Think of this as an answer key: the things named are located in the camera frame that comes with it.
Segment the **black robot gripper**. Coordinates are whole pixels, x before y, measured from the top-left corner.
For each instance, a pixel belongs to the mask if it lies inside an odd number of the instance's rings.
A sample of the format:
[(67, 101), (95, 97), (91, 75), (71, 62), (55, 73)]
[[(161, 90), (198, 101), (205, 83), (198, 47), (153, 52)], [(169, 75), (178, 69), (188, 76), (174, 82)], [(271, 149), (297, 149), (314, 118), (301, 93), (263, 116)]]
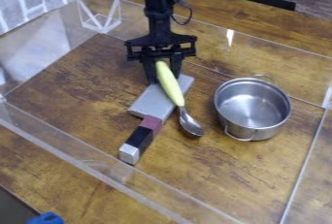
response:
[[(149, 32), (145, 36), (127, 40), (127, 60), (142, 60), (145, 56), (161, 58), (180, 51), (185, 56), (196, 55), (197, 37), (177, 34), (172, 31), (172, 12), (158, 13), (145, 9)], [(184, 56), (174, 54), (170, 58), (170, 68), (174, 77), (178, 78), (182, 70)], [(158, 83), (156, 63), (153, 60), (144, 61), (145, 76), (150, 84)]]

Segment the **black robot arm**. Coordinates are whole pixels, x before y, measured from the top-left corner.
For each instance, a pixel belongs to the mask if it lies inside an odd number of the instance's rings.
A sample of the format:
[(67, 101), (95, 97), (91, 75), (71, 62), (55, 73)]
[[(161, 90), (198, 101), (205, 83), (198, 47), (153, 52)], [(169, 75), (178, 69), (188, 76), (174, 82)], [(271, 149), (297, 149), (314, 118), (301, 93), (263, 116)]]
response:
[(178, 22), (173, 17), (177, 3), (190, 10), (190, 6), (182, 0), (145, 0), (149, 32), (141, 38), (125, 42), (127, 60), (138, 60), (144, 64), (145, 76), (150, 83), (158, 83), (156, 69), (158, 59), (170, 59), (172, 72), (178, 78), (185, 58), (196, 56), (197, 37), (172, 31), (172, 21), (180, 25), (186, 25), (190, 22), (190, 17), (185, 22)]

